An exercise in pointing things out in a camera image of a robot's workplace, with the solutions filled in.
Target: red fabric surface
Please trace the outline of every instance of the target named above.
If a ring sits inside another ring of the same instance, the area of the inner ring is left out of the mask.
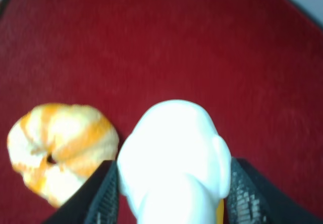
[[[11,0],[0,35],[1,223],[54,212],[10,165],[7,133],[27,111],[90,104],[123,141],[173,98],[323,217],[323,34],[286,0]],[[119,223],[135,223],[123,198]]]

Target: hole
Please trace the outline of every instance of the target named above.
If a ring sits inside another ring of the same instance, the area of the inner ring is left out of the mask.
[[[52,155],[49,154],[47,157],[47,162],[50,164],[56,164],[57,162],[53,159]]]

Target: yellow part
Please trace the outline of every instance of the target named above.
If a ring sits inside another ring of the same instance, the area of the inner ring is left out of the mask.
[[[224,216],[224,200],[220,200],[218,208],[217,208],[217,223],[223,224],[223,216]]]

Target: white plastic figure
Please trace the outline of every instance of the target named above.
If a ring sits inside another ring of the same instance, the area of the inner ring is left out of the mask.
[[[229,194],[231,154],[199,105],[150,108],[123,144],[120,191],[139,224],[215,224]]]

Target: orange and white striped object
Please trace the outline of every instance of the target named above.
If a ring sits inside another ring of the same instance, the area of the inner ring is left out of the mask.
[[[118,143],[115,128],[97,109],[49,103],[14,124],[7,146],[25,185],[57,208],[104,160],[115,160]]]

